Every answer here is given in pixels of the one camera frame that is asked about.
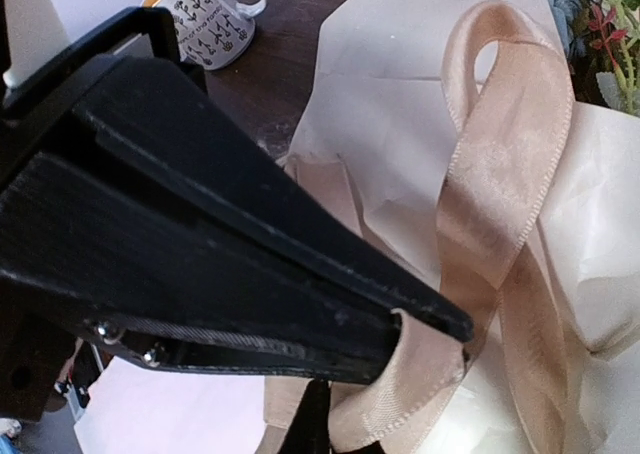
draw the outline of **red leaf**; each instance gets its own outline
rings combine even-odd
[[[612,7],[609,12],[607,12],[607,17],[604,18],[603,25],[607,25],[612,22],[616,18],[616,8]]]
[[[613,31],[611,33],[611,35],[609,36],[609,39],[611,39],[613,41],[621,41],[625,37],[627,37],[627,30],[626,29],[618,29],[617,31]]]
[[[593,11],[593,14],[596,16],[596,21],[598,21],[598,25],[602,24],[602,9],[600,9],[600,6],[597,4],[592,4],[591,5],[591,10]]]

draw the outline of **table surface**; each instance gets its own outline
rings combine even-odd
[[[207,74],[209,96],[274,158],[311,95],[320,25],[344,1],[269,0],[247,52]]]

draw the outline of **beige ribbon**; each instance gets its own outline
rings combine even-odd
[[[498,55],[481,93],[473,68],[486,44]],[[560,454],[567,417],[567,355],[544,250],[534,230],[570,128],[573,90],[564,57],[522,12],[481,3],[454,28],[442,81],[459,132],[437,214],[441,292],[475,321],[467,351],[476,358],[496,308],[507,374],[522,424],[538,454]],[[360,233],[357,207],[340,162],[291,158],[289,172],[329,212]],[[382,376],[341,391],[329,417],[337,452],[380,441],[390,454],[411,454],[460,381],[460,345],[400,312],[400,342]],[[288,382],[267,386],[267,422],[283,430],[301,389],[284,401]],[[275,419],[274,412],[286,419]],[[277,444],[261,452],[276,452]]]

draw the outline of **wooden table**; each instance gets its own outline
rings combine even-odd
[[[309,100],[320,25],[344,1],[269,0],[247,52],[208,74],[213,101],[274,158]]]

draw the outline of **blue flower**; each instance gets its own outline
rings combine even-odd
[[[556,23],[556,28],[560,34],[562,47],[568,59],[584,57],[587,54],[584,39],[576,37],[572,24],[582,12],[581,0],[548,0],[551,6],[551,13]]]

